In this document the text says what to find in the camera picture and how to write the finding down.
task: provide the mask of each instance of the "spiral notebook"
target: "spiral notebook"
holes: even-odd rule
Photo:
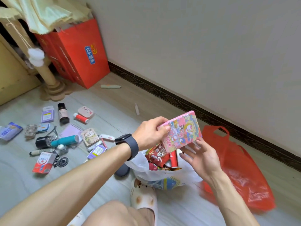
[[[78,127],[75,124],[69,124],[60,134],[59,137],[63,138],[63,137],[69,137],[69,136],[74,136],[74,135],[78,135],[79,138],[79,142],[75,143],[75,144],[71,144],[69,145],[70,147],[72,147],[73,149],[76,148],[81,142],[82,142],[82,135],[81,133],[83,132],[83,129]]]

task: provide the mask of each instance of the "leg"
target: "leg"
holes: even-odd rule
[[[152,226],[154,214],[150,209],[134,209],[119,201],[109,201],[95,210],[82,226]]]

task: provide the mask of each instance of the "pink notebook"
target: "pink notebook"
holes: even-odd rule
[[[59,137],[63,138],[63,137],[69,137],[69,136],[74,136],[74,135],[78,135],[79,137],[79,142],[75,143],[75,144],[71,144],[70,147],[72,147],[73,149],[76,148],[81,142],[82,142],[82,135],[81,133],[83,132],[83,129],[78,127],[75,124],[69,124],[60,134]]]
[[[170,126],[168,136],[162,140],[166,152],[173,152],[189,143],[195,141],[198,137],[202,137],[198,120],[194,111],[189,111],[176,118],[173,118],[162,126]]]

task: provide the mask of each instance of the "white wall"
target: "white wall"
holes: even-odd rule
[[[108,58],[301,156],[300,0],[86,0]]]

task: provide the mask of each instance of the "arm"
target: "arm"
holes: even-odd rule
[[[196,153],[181,148],[186,155],[181,153],[180,156],[210,185],[226,225],[259,226],[229,177],[222,171],[215,149],[203,139],[197,140],[196,143],[199,147],[193,143],[189,144]]]
[[[140,150],[156,145],[168,133],[168,129],[156,130],[165,121],[159,117],[138,127],[133,137]],[[129,145],[122,143],[81,164],[7,212],[0,226],[67,225],[130,156]]]

